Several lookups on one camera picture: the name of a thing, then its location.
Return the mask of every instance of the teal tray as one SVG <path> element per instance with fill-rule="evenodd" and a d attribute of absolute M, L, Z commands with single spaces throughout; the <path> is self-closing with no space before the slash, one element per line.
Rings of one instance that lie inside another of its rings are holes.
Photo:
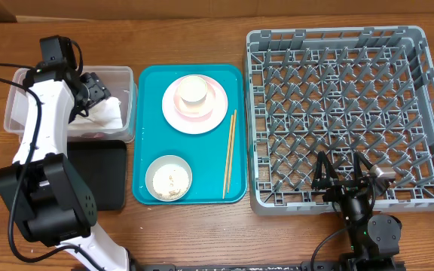
<path fill-rule="evenodd" d="M 228 110 L 224 120 L 213 130 L 188 135 L 171 127 L 162 112 L 162 98 L 167 87 L 185 75 L 206 75 L 224 87 Z M 232 203 L 247 191 L 246 127 L 243 77 L 233 65 L 155 65 L 139 78 L 136 112 L 136 139 L 133 161 L 133 195 L 143 204 Z M 237 109 L 231 189 L 222 199 L 225 157 L 227 155 L 231 115 Z M 187 161 L 192 170 L 190 190 L 175 202 L 161 202 L 148 192 L 145 173 L 158 157 L 173 154 Z"/>

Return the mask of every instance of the cable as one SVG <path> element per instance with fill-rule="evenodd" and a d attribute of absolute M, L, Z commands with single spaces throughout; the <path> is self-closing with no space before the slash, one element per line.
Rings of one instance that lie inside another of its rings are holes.
<path fill-rule="evenodd" d="M 361 224 L 363 221 L 365 221 L 366 219 L 368 219 L 368 217 L 370 215 L 373 214 L 373 208 L 374 208 L 374 204 L 376 203 L 376 189 L 374 188 L 374 179 L 370 178 L 369 181 L 369 186 L 366 188 L 366 190 L 368 190 L 371 187 L 372 190 L 372 198 L 371 198 L 371 205 L 369 206 L 369 211 L 368 213 L 366 213 L 366 215 L 363 215 L 358 221 L 347 225 L 346 227 L 336 231 L 335 233 L 331 234 L 330 236 L 326 237 L 314 250 L 313 256 L 310 259 L 310 271 L 315 271 L 314 269 L 314 262 L 316 260 L 316 256 L 317 256 L 317 252 L 319 252 L 319 250 L 321 249 L 321 247 L 326 244 L 327 241 L 335 238 L 336 236 L 340 235 L 341 233 L 349 230 L 351 227 L 355 227 L 356 225 Z M 334 202 L 332 202 L 332 208 L 335 210 L 336 214 L 337 214 L 337 210 L 335 208 Z"/>
<path fill-rule="evenodd" d="M 310 258 L 310 270 L 311 271 L 315 271 L 314 269 L 314 261 L 316 260 L 316 256 L 317 256 L 317 252 L 321 249 L 321 247 L 326 244 L 327 241 L 335 238 L 336 236 L 342 234 L 343 232 L 349 230 L 353 225 L 349 224 L 346 227 L 334 232 L 333 234 L 331 234 L 330 236 L 326 237 L 318 246 L 317 248 L 314 250 L 313 256 Z"/>
<path fill-rule="evenodd" d="M 335 211 L 336 216 L 338 218 L 341 218 L 341 216 L 338 213 L 338 210 L 336 210 L 335 202 L 331 202 L 331 206 L 332 206 L 332 209 Z"/>
<path fill-rule="evenodd" d="M 78 64 L 78 76 L 81 75 L 81 73 L 83 72 L 83 55 L 81 54 L 81 48 L 80 45 L 78 45 L 78 43 L 76 43 L 76 41 L 72 41 L 70 40 L 71 43 L 76 47 L 76 49 L 78 49 L 78 54 L 80 55 L 80 60 L 79 60 L 79 64 Z"/>
<path fill-rule="evenodd" d="M 25 68 L 25 69 L 33 69 L 33 67 L 31 66 L 27 66 L 27 65 L 18 65 L 18 64 L 10 64 L 10 63 L 0 63 L 0 66 L 3 67 L 13 67 L 13 68 Z M 91 257 L 90 255 L 87 254 L 86 251 L 84 251 L 83 249 L 81 249 L 79 246 L 77 245 L 64 245 L 62 247 L 56 248 L 53 251 L 50 251 L 46 254 L 43 254 L 42 256 L 39 257 L 35 257 L 35 258 L 28 258 L 23 256 L 16 247 L 16 244 L 14 243 L 14 233 L 13 233 L 13 227 L 14 227 L 14 219 L 16 217 L 16 206 L 17 206 L 17 201 L 18 198 L 20 196 L 20 192 L 21 192 L 21 185 L 23 183 L 23 180 L 26 176 L 26 171 L 28 170 L 28 166 L 29 163 L 31 163 L 31 159 L 33 157 L 33 154 L 35 153 L 35 149 L 36 149 L 36 140 L 38 139 L 38 133 L 39 133 L 39 128 L 41 125 L 41 101 L 38 98 L 38 96 L 36 95 L 36 93 L 32 92 L 30 89 L 18 84 L 18 83 L 14 83 L 13 81 L 9 81 L 9 80 L 5 80 L 3 78 L 0 78 L 0 82 L 5 83 L 5 84 L 10 84 L 11 86 L 15 86 L 15 87 L 19 87 L 22 90 L 25 90 L 27 93 L 29 93 L 36 101 L 36 106 L 38 107 L 38 114 L 36 117 L 36 124 L 35 124 L 35 130 L 33 132 L 33 137 L 31 140 L 31 143 L 29 145 L 29 153 L 28 153 L 28 157 L 26 158 L 26 161 L 23 165 L 23 168 L 21 169 L 20 172 L 20 176 L 18 178 L 17 181 L 17 186 L 16 186 L 16 193 L 14 194 L 14 198 L 13 198 L 13 202 L 12 202 L 12 206 L 11 206 L 11 211 L 10 211 L 10 215 L 9 215 L 9 222 L 8 222 L 8 242 L 9 242 L 9 246 L 11 251 L 13 252 L 14 256 L 16 256 L 16 258 L 18 258 L 19 260 L 25 262 L 25 263 L 36 263 L 39 262 L 41 260 L 47 259 L 53 255 L 55 255 L 58 252 L 64 251 L 66 249 L 73 249 L 75 250 L 75 253 L 81 253 L 81 255 L 83 255 L 83 257 L 85 257 L 85 259 L 87 259 L 87 261 L 93 266 L 95 267 L 97 270 L 99 271 L 104 271 L 103 268 L 101 268 Z"/>

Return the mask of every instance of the dish rack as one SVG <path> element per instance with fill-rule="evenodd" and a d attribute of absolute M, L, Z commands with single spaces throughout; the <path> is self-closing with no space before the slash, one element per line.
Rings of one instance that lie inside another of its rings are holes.
<path fill-rule="evenodd" d="M 422 29 L 258 30 L 246 41 L 255 213 L 332 212 L 310 187 L 317 153 L 349 179 L 353 150 L 397 173 L 376 210 L 434 210 L 434 68 Z"/>

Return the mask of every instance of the cardboard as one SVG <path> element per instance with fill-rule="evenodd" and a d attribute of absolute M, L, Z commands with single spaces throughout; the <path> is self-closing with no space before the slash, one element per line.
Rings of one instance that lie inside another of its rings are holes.
<path fill-rule="evenodd" d="M 434 13 L 434 1 L 380 0 L 0 0 L 27 20 L 132 20 L 329 14 Z"/>

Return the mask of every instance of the chopsticks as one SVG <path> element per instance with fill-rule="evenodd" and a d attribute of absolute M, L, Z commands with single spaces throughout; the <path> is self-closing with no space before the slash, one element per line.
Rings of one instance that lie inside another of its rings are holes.
<path fill-rule="evenodd" d="M 231 126 L 229 128 L 229 141 L 227 144 L 227 157 L 225 158 L 224 190 L 222 191 L 222 199 L 225 199 L 225 188 L 227 187 L 227 193 L 229 193 L 229 189 L 231 187 L 232 159 L 234 158 L 234 138 L 236 122 L 237 109 L 234 110 L 234 114 L 231 117 Z"/>

